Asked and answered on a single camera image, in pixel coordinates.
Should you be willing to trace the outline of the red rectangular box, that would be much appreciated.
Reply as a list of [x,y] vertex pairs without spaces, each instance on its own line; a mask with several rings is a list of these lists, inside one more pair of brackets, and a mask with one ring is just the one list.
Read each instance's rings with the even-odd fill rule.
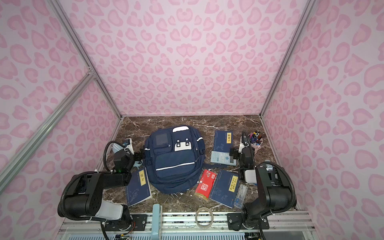
[[215,174],[214,172],[204,170],[202,177],[199,180],[197,189],[195,191],[195,196],[207,201],[210,197],[210,193],[213,188],[216,177],[217,174]]

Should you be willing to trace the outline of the navy blue student backpack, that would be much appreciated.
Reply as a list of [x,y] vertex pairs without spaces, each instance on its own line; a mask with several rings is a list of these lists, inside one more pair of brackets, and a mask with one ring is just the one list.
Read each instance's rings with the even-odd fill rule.
[[144,165],[150,183],[168,195],[193,188],[202,173],[205,149],[202,134],[191,126],[153,132],[144,145]]

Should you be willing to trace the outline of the teal ruler stand post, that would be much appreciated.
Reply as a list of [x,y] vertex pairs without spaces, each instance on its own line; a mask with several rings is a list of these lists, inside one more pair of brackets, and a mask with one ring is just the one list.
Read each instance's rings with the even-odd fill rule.
[[160,204],[153,205],[151,239],[162,239],[163,207]]

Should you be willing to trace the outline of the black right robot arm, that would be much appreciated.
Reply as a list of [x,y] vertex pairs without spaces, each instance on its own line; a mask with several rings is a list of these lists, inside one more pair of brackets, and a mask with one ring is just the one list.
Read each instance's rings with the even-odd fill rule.
[[244,203],[239,214],[227,214],[228,228],[232,231],[249,229],[262,233],[270,228],[269,216],[284,213],[297,203],[295,187],[286,170],[269,161],[255,164],[255,150],[249,136],[242,132],[239,149],[231,151],[240,162],[240,179],[248,182],[246,172],[254,174],[258,187],[254,201]]

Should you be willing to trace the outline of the light blue pencil pouch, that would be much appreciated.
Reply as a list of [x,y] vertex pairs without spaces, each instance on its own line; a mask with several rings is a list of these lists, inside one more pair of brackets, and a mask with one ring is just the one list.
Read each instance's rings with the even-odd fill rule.
[[137,169],[140,169],[140,167],[142,166],[142,164],[143,164],[143,160],[135,161],[133,167],[134,167],[134,168],[137,168]]

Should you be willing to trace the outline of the light blue calculator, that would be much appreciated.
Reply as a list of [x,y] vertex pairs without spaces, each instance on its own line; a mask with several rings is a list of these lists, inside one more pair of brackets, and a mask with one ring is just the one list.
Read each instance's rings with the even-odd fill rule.
[[237,161],[232,156],[230,156],[230,153],[223,153],[218,151],[211,152],[211,163],[228,166],[237,165]]

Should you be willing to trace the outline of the pink pen holder cup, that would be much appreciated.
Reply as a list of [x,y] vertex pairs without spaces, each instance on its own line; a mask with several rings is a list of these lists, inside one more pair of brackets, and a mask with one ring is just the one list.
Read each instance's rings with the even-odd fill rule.
[[250,133],[248,136],[250,139],[251,146],[256,151],[261,149],[261,146],[264,142],[262,133],[260,131],[256,131],[256,132]]

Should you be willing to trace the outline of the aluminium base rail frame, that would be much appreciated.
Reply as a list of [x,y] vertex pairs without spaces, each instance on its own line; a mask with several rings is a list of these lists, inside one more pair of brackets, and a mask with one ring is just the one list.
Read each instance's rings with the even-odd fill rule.
[[[258,240],[259,231],[228,228],[226,212],[214,212],[214,223],[208,229],[200,229],[195,223],[195,213],[163,213],[161,240]],[[110,240],[151,240],[152,213],[138,214],[138,229],[130,232],[107,232]],[[264,230],[268,240],[317,240],[314,223],[306,211],[291,211],[268,217],[270,228]],[[101,226],[97,222],[65,220],[56,237],[58,240],[103,240]]]

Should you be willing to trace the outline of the clear plastic pen case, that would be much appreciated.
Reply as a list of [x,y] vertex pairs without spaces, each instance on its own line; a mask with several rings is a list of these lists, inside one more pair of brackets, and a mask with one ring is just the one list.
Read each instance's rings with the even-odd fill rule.
[[248,187],[246,185],[240,184],[238,193],[234,202],[234,207],[241,209],[244,205],[244,201],[247,195]]

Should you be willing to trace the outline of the blue book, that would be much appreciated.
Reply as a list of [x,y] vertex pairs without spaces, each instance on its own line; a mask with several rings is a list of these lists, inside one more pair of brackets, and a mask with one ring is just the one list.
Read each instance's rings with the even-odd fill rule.
[[232,147],[232,131],[215,131],[213,151],[220,153],[229,153]]
[[129,207],[152,198],[146,168],[132,173],[131,180],[126,187],[126,195]]
[[235,172],[220,171],[210,193],[210,199],[230,209],[234,207],[240,180]]

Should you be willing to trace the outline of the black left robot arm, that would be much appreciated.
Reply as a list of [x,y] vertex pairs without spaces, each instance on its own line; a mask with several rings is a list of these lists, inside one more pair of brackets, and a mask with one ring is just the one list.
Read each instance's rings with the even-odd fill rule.
[[131,139],[122,143],[108,142],[103,156],[106,170],[74,175],[60,198],[59,216],[73,221],[98,221],[129,227],[132,217],[128,206],[105,201],[103,192],[127,186],[132,178],[131,170],[140,157],[135,154]]

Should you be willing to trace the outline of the clear tape roll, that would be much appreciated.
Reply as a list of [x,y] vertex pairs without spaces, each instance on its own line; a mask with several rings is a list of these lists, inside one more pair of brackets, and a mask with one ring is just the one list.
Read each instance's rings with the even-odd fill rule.
[[200,229],[208,229],[214,223],[213,212],[206,207],[199,208],[195,213],[195,223]]

